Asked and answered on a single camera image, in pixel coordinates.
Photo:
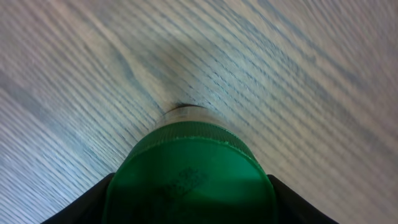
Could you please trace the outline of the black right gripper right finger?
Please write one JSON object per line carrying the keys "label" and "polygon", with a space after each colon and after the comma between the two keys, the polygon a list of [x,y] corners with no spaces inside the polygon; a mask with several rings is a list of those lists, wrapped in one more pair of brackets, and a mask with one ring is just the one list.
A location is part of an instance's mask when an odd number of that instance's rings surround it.
{"label": "black right gripper right finger", "polygon": [[276,198],[278,224],[338,224],[274,175],[268,175]]}

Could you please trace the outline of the green lid jar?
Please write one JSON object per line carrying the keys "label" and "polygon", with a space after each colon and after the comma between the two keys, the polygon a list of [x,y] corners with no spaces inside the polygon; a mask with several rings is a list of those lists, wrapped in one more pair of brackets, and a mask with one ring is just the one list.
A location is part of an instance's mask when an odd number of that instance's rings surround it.
{"label": "green lid jar", "polygon": [[103,223],[277,223],[273,186],[215,113],[182,106],[132,149],[106,193]]}

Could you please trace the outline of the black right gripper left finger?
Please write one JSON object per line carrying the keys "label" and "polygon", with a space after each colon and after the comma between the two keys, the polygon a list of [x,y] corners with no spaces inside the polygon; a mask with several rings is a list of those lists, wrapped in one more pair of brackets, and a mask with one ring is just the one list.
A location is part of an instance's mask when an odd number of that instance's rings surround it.
{"label": "black right gripper left finger", "polygon": [[113,177],[114,173],[108,174],[82,196],[42,222],[42,224],[101,223],[106,191]]}

